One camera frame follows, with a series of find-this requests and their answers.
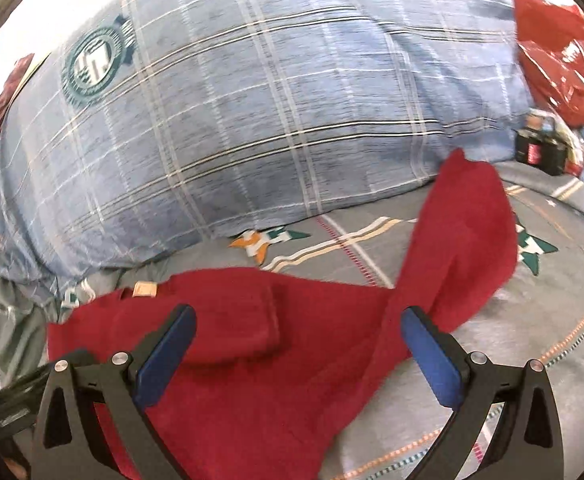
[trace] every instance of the clothing label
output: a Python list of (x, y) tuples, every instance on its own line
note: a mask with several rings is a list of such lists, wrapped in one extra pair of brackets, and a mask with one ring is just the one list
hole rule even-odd
[(529, 149), (527, 150), (527, 163), (528, 164), (540, 164), (540, 144), (532, 144), (530, 142)]
[(134, 283), (134, 292), (132, 292), (132, 297), (137, 296), (149, 296), (154, 298), (156, 296), (156, 283), (154, 282), (136, 282)]

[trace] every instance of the metal bolt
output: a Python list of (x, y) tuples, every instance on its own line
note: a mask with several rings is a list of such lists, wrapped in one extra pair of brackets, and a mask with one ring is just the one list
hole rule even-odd
[(112, 355), (112, 363), (117, 366), (124, 365), (127, 362), (128, 354), (126, 354), (125, 352), (117, 352), (114, 355)]
[(483, 352), (472, 352), (470, 359), (477, 365), (484, 365), (488, 361), (488, 357)]
[(54, 370), (57, 372), (62, 372), (63, 370), (67, 369), (67, 361), (65, 359), (61, 359), (54, 364)]
[(530, 361), (530, 368), (535, 372), (542, 372), (545, 366), (538, 359), (532, 359)]

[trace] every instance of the red plastic bag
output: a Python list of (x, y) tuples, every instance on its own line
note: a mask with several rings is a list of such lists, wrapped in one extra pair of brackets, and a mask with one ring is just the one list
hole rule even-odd
[(578, 7), (514, 0), (519, 61), (536, 105), (584, 126), (584, 15)]

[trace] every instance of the maroon fabric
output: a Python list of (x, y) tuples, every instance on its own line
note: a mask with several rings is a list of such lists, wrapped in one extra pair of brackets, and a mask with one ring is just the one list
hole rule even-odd
[(28, 54), (26, 57), (19, 59), (15, 63), (14, 68), (3, 85), (3, 92), (1, 92), (0, 95), (0, 131), (1, 126), (3, 125), (3, 120), (5, 119), (5, 114), (8, 111), (8, 105), (10, 104), (16, 89), (19, 87), (21, 79), (23, 79), (23, 76), (28, 71), (32, 59), (34, 59), (34, 54)]
[[(393, 290), (256, 269), (195, 270), (160, 285), (156, 298), (115, 292), (80, 307), (50, 326), (50, 358), (85, 347), (105, 360), (189, 303), (200, 318), (198, 359), (209, 364), (185, 359), (147, 412), (168, 449), (193, 480), (311, 480), (333, 437), (408, 356), (403, 309), (419, 305), (453, 330), (511, 276), (516, 259), (501, 181), (457, 150), (425, 201)], [(223, 363), (211, 364), (234, 327), (241, 351), (221, 352)], [(121, 472), (137, 478), (111, 423), (102, 423)]]

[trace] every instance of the printed logo on pillow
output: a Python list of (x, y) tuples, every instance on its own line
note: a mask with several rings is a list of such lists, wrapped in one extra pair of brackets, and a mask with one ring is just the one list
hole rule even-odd
[(119, 15), (74, 43), (63, 68), (63, 92), (70, 105), (91, 104), (112, 83), (121, 64), (130, 64), (136, 38), (132, 22)]

